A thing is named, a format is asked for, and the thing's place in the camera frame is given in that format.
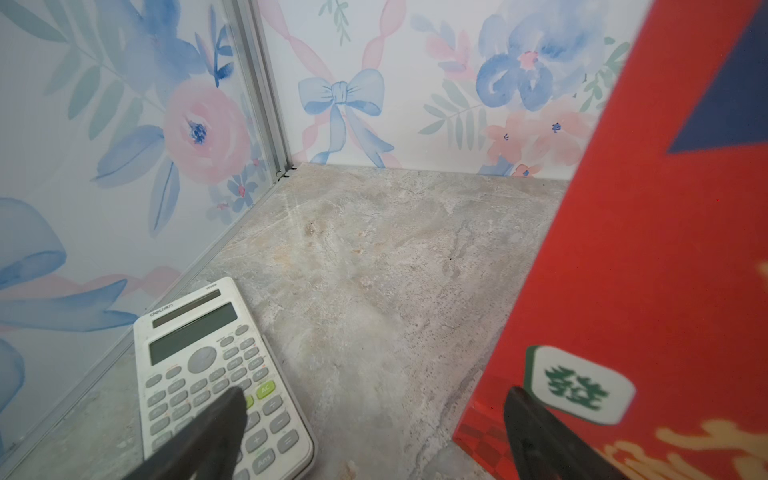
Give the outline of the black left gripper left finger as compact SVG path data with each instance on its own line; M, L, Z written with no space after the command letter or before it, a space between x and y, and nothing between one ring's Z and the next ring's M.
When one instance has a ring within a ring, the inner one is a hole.
M231 479L246 423L245 395L231 387L125 480Z

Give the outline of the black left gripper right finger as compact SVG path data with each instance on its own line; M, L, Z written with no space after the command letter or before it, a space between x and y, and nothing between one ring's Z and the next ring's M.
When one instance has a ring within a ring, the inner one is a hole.
M507 393L503 419L521 479L626 477L521 387Z

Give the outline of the white scientific calculator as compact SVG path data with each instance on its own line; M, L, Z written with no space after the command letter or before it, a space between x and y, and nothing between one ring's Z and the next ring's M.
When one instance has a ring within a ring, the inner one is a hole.
M235 281L224 277L133 326L143 454L160 451L227 392L241 391L237 479L300 479L314 435Z

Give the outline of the red paper gift bag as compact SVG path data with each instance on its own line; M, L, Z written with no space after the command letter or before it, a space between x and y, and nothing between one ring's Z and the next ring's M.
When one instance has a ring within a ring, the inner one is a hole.
M624 479L767 475L767 5L657 1L453 435L523 388Z

